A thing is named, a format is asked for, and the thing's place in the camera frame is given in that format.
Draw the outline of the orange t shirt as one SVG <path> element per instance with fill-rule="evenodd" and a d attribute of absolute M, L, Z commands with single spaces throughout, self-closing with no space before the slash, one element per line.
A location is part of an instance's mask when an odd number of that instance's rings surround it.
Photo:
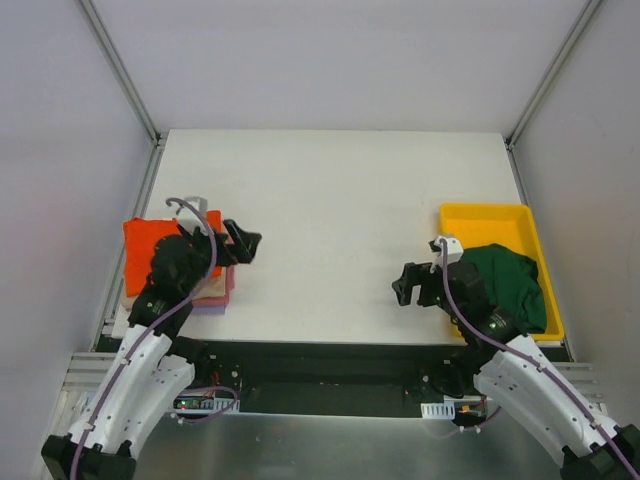
<path fill-rule="evenodd" d="M 219 210 L 207 211 L 206 218 L 217 232 L 222 229 L 222 216 Z M 173 219 L 146 220 L 134 218 L 123 224 L 126 261 L 124 266 L 125 291 L 121 304 L 131 308 L 141 293 L 146 277 L 151 272 L 151 260 L 155 246 L 163 237 L 179 234 L 178 221 Z M 222 297 L 226 292 L 226 269 L 216 267 L 207 285 L 194 297 L 194 300 L 208 297 Z"/>

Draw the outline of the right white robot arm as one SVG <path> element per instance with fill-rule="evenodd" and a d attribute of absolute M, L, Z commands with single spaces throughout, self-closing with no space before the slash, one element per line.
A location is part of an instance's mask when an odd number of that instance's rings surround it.
<path fill-rule="evenodd" d="M 402 306 L 442 309 L 466 342 L 461 357 L 431 375 L 438 393 L 493 400 L 539 442 L 564 479 L 638 478 L 638 427 L 619 425 L 573 386 L 522 323 L 491 300 L 474 265 L 407 263 L 392 289 Z"/>

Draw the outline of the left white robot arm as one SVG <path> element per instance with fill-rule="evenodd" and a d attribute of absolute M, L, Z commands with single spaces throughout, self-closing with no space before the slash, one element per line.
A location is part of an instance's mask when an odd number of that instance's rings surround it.
<path fill-rule="evenodd" d="M 194 309 L 194 291 L 218 267 L 253 261 L 261 234 L 235 221 L 221 231 L 174 222 L 152 236 L 143 255 L 143 283 L 119 350 L 91 401 L 62 435 L 51 435 L 41 455 L 54 479 L 130 479 L 142 447 L 159 420 L 185 393 L 239 403 L 239 388 L 224 384 L 207 346 L 180 330 Z"/>

